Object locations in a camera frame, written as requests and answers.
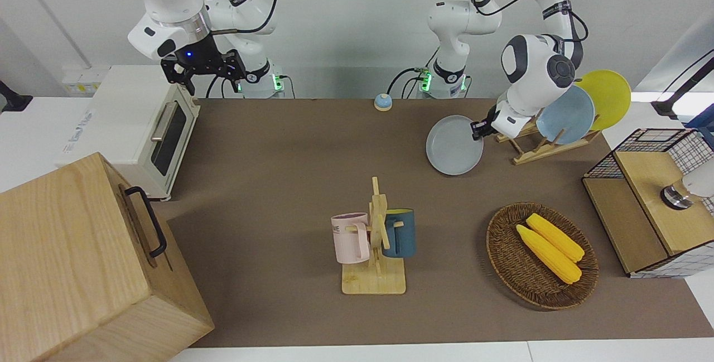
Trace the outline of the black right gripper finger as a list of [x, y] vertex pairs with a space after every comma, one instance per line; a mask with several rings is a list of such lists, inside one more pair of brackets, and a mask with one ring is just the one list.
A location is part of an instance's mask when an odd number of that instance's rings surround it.
[[195, 95], [195, 86], [191, 81], [192, 77], [189, 73], [186, 73], [184, 71], [178, 72], [174, 69], [171, 69], [165, 70], [165, 77], [170, 84], [181, 85], [183, 89], [187, 90], [190, 96]]
[[229, 50], [223, 54], [224, 62], [224, 78], [230, 81], [240, 81], [247, 77], [247, 68], [245, 68], [242, 57], [237, 50]]

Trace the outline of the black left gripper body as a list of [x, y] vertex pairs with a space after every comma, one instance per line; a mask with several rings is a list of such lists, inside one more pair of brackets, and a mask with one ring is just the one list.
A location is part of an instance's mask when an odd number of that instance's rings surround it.
[[493, 105], [484, 120], [480, 122], [480, 137], [487, 137], [494, 134], [498, 134], [499, 131], [493, 128], [493, 121], [498, 117], [498, 107]]

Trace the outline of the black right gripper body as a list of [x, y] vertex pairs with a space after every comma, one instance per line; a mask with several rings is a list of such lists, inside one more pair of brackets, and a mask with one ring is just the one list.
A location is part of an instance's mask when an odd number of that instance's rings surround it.
[[173, 40], [161, 45], [161, 67], [168, 81], [189, 81], [194, 75], [230, 77], [230, 68], [212, 35], [178, 49]]

